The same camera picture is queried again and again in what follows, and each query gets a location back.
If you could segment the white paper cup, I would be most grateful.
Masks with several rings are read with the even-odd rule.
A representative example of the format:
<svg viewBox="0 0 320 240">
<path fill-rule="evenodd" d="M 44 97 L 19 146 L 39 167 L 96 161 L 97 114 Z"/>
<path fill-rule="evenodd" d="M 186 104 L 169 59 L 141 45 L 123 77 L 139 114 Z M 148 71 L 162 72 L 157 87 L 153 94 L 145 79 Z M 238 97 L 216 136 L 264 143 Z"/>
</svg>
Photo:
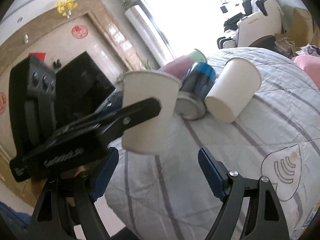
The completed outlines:
<svg viewBox="0 0 320 240">
<path fill-rule="evenodd" d="M 121 138 L 122 147 L 137 154 L 157 155 L 165 148 L 181 81 L 164 72 L 132 71 L 124 76 L 123 106 L 147 98 L 161 103 L 158 116 L 129 128 Z"/>
<path fill-rule="evenodd" d="M 247 59 L 229 59 L 204 99 L 207 110 L 218 120 L 233 122 L 259 90 L 262 77 Z"/>
</svg>

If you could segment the black television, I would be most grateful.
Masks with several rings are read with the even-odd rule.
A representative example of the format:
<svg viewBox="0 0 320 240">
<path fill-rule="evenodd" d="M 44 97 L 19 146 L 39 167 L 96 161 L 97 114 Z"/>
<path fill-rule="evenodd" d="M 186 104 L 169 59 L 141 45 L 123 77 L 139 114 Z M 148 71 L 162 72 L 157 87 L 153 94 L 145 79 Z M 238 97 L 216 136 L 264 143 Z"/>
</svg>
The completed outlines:
<svg viewBox="0 0 320 240">
<path fill-rule="evenodd" d="M 56 73 L 56 127 L 93 113 L 115 89 L 89 54 L 83 52 Z"/>
</svg>

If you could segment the pink green cylindrical canister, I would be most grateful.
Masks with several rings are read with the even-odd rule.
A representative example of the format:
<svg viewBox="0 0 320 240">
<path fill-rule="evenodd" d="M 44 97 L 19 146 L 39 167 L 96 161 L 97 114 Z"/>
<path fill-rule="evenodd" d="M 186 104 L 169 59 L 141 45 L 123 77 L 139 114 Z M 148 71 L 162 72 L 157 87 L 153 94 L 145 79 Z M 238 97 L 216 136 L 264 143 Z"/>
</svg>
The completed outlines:
<svg viewBox="0 0 320 240">
<path fill-rule="evenodd" d="M 175 76 L 178 79 L 183 79 L 185 74 L 188 72 L 190 67 L 197 62 L 207 62 L 205 55 L 198 49 L 194 49 L 188 55 L 180 56 L 174 61 L 169 62 L 165 66 L 159 68 L 160 72 L 165 72 L 172 76 Z"/>
</svg>

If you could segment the blue black metal can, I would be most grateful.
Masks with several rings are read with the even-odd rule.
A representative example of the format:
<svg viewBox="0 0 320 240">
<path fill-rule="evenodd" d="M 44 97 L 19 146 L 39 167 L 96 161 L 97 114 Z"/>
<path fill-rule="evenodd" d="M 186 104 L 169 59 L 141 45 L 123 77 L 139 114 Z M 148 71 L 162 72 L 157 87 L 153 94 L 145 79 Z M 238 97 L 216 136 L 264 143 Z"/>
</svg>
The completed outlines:
<svg viewBox="0 0 320 240">
<path fill-rule="evenodd" d="M 207 96 L 216 80 L 216 72 L 205 62 L 195 63 L 182 80 L 178 92 L 175 112 L 184 120 L 197 120 L 204 117 Z"/>
</svg>

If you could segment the striped white quilt tablecloth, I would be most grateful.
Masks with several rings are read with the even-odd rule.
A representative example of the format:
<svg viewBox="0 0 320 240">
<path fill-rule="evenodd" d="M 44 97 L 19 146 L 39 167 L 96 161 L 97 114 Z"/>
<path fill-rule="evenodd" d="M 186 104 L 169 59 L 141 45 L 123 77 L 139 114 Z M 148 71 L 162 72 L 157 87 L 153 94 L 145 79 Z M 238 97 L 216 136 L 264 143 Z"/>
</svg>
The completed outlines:
<svg viewBox="0 0 320 240">
<path fill-rule="evenodd" d="M 291 60 L 263 48 L 220 50 L 208 63 L 220 73 L 234 57 L 251 61 L 262 84 L 233 123 L 175 115 L 159 155 L 119 151 L 105 198 L 138 238 L 205 239 L 221 202 L 198 164 L 202 147 L 243 177 L 270 179 L 291 239 L 310 224 L 319 207 L 319 89 Z"/>
</svg>

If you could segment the white standing air conditioner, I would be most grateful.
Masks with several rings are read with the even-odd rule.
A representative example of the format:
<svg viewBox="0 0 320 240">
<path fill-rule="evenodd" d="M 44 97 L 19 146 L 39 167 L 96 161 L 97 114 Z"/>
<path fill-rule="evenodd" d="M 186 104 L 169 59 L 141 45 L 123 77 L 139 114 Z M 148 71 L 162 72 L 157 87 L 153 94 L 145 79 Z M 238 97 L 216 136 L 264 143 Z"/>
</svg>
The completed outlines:
<svg viewBox="0 0 320 240">
<path fill-rule="evenodd" d="M 127 9 L 125 16 L 134 26 L 160 67 L 174 60 L 167 45 L 139 5 Z"/>
</svg>

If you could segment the yellow flower decoration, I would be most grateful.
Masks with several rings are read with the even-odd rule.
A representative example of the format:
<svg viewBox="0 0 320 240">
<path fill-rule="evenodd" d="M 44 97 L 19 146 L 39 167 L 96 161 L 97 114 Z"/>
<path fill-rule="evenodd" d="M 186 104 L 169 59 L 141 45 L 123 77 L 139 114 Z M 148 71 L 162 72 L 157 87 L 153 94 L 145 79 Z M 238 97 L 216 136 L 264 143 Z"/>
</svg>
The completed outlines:
<svg viewBox="0 0 320 240">
<path fill-rule="evenodd" d="M 57 12 L 65 18 L 70 18 L 72 10 L 74 10 L 78 4 L 75 0 L 58 0 L 56 3 Z"/>
</svg>

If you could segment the white massage chair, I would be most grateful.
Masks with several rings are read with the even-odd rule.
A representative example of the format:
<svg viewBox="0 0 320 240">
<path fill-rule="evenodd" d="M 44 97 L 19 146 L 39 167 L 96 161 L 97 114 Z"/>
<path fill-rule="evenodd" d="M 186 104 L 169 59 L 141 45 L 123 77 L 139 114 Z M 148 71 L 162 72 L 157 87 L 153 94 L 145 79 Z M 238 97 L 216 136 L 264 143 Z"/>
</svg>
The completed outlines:
<svg viewBox="0 0 320 240">
<path fill-rule="evenodd" d="M 281 33 L 284 14 L 276 0 L 250 0 L 223 24 L 224 35 L 217 39 L 219 49 L 249 47 L 257 40 Z"/>
</svg>

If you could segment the purple white pillow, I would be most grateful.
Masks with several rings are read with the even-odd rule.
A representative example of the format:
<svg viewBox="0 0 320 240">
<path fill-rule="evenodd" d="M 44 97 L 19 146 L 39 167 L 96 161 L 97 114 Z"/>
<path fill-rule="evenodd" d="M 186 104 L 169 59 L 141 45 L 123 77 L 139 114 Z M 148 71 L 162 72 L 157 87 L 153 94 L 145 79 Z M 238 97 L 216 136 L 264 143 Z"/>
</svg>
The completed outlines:
<svg viewBox="0 0 320 240">
<path fill-rule="evenodd" d="M 320 57 L 320 48 L 311 44 L 303 46 L 296 52 L 297 55 L 311 55 L 315 57 Z"/>
</svg>

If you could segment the red round wall sticker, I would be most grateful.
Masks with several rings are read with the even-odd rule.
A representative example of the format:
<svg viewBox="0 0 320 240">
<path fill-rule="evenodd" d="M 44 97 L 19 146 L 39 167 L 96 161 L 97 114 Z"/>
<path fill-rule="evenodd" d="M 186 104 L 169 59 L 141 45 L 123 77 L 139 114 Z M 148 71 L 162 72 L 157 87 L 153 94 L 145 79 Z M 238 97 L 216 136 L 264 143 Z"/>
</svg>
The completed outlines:
<svg viewBox="0 0 320 240">
<path fill-rule="evenodd" d="M 72 28 L 71 33 L 72 33 L 72 36 L 76 39 L 85 38 L 88 35 L 88 27 L 83 24 L 75 25 Z"/>
</svg>

